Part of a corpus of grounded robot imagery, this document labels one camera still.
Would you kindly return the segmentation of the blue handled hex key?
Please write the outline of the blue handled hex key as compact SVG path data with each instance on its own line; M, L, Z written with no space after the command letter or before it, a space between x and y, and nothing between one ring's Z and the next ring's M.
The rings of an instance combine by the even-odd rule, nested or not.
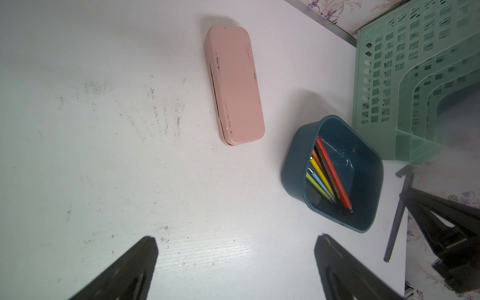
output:
M308 169L308 178L312 178L312 180L309 180L317 189L318 191L329 201L332 203L336 203L335 197L328 191L326 185L320 177L311 169Z

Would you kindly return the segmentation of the yellow handled hex key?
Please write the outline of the yellow handled hex key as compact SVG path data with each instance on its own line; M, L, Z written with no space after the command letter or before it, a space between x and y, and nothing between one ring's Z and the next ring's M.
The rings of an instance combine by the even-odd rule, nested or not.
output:
M316 162L314 157L310 157L310 162L313 165L314 169L316 170L317 174L320 176L323 185L326 186L326 190L329 192L329 195L332 196L332 198L335 200L336 199L335 194L331 188L330 183L326 179L324 172L321 170L320 165Z

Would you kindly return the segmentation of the long black hex key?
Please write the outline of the long black hex key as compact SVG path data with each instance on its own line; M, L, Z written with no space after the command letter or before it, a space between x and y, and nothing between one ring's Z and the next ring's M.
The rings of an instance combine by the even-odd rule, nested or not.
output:
M329 181L329 184L331 186L331 189L332 189L332 194L336 197L336 200L338 202L338 204L340 205L341 207L341 210L342 212L346 215L348 213L348 210L347 210L347 207L345 206L338 190L337 190L337 187L335 185L335 180L334 180L334 177L333 175L331 174L330 172L330 169L328 167L328 164L325 160L325 158L323 157L323 153L321 152L321 149L318 145L315 146L315 151L316 151L316 154L318 156L318 158L320 159L320 162L322 164L322 168L324 169L324 174L327 178L327 180Z

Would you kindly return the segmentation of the thin black hex key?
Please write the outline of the thin black hex key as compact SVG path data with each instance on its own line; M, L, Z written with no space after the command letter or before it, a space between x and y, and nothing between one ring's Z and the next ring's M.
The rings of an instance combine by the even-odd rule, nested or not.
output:
M391 232L390 232L389 239L388 239L387 246L386 246L386 251L385 251L385 254L384 254L384 262L385 263L390 262L390 259L391 259L392 253L393 253L393 249L395 247L396 238L398 236L398 232L399 232L400 226L401 226L401 221L402 221L405 209L406 209L406 205L404 203L405 193L411 188L411 186L413 184L413 180L414 180L414 177L415 177L415 170L416 170L416 167L414 167L412 165L407 165L407 166L403 167L402 169L400 169L396 173L396 176L398 178L403 178L404 182L403 182L403 185L402 185L402 190L401 190L400 195L399 195L399 202L398 202L398 205L397 205L397 209L396 209L396 213L395 213L395 216L394 216Z

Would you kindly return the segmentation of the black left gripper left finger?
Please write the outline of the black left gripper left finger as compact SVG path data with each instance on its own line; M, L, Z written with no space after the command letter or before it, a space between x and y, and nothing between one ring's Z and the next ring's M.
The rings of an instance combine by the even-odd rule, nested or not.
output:
M158 246L152 236L141 238L73 300L145 300L153 279Z

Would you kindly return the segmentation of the red handled hex key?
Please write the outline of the red handled hex key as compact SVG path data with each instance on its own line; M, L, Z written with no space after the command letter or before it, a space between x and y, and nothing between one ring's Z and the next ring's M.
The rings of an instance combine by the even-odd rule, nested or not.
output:
M333 165L333 162L331 161L331 158L330 158L330 155L328 154L326 148L325 148L325 145L323 143L323 140L321 139L321 137L317 137L316 138L316 145L318 145L321 149L321 152L322 152L322 155L323 157L325 158L326 162L327 162L327 165L329 167L329 170L332 174L332 177L334 178L334 181L335 181L335 185L337 187L337 191L338 193L340 194L342 200L343 200L343 203L344 205L347 207L347 211L348 213L352 213L353 212L353 206L351 204L351 201L342 185L342 182L340 180L340 177L338 176L337 172L336 172L336 169Z

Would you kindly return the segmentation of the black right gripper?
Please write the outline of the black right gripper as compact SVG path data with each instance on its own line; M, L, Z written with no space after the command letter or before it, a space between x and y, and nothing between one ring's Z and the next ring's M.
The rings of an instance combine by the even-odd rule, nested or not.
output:
M457 293L479 290L480 210L413 187L404 195L406 208L437 256L432 267Z

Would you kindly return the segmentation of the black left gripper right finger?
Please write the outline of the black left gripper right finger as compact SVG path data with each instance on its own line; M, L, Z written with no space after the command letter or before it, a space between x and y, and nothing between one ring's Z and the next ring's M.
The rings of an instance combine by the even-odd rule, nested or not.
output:
M327 300L402 300L330 235L317 237L314 256Z

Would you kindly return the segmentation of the orange handled hex key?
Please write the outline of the orange handled hex key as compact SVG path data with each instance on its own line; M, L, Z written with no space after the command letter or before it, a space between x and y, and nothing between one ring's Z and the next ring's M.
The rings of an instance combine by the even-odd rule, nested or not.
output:
M312 157L315 160L316 164L319 166L319 169L321 171L324 171L323 165L321 163L321 160L318 157L317 151L315 149L312 150Z

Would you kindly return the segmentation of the green handled hex key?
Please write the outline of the green handled hex key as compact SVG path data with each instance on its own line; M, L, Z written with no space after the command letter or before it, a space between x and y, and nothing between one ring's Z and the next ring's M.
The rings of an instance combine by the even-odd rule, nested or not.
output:
M316 173L307 173L306 178L324 198L326 198L331 203L334 203L333 198L326 190L326 186L323 184L323 182L320 180Z

